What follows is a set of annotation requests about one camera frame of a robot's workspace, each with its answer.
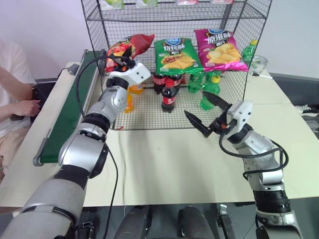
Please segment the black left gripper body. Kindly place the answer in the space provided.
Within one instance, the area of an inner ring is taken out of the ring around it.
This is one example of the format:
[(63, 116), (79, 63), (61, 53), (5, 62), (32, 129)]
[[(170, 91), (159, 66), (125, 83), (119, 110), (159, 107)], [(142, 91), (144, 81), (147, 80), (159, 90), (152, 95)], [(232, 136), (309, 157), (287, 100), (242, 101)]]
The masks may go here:
[(136, 62), (129, 56), (111, 55), (111, 59), (116, 63), (113, 71), (127, 71), (129, 69), (133, 69), (136, 66)]

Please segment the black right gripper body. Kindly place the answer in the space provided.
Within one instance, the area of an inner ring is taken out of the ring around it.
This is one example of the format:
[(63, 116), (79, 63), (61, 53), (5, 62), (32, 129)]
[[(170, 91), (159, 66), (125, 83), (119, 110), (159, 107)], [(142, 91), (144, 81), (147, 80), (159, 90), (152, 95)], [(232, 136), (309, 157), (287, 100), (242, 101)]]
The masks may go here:
[(226, 135), (232, 128), (233, 123), (227, 122), (227, 113), (222, 113), (217, 117), (208, 127), (209, 133), (216, 133), (218, 135)]

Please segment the person's bare hand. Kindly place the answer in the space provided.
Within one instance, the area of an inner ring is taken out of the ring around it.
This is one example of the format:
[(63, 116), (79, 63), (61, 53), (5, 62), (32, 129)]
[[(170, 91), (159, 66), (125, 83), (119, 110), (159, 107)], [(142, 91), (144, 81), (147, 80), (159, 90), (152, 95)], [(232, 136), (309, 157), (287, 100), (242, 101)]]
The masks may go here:
[(34, 117), (40, 112), (40, 100), (24, 100), (11, 105), (10, 114)]

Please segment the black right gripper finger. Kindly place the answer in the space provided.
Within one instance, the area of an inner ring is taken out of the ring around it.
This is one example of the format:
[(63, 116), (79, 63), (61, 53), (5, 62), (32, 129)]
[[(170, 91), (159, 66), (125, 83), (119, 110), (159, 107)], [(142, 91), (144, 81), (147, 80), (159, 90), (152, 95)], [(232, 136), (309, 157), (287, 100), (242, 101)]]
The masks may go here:
[(204, 91), (203, 96), (214, 105), (213, 114), (216, 116), (225, 115), (230, 109), (231, 104), (214, 93)]
[(184, 110), (184, 114), (187, 117), (187, 119), (189, 120), (189, 122), (197, 129), (199, 130), (204, 137), (209, 137), (211, 134), (211, 131), (208, 127), (206, 127), (202, 121), (195, 116), (194, 114)]

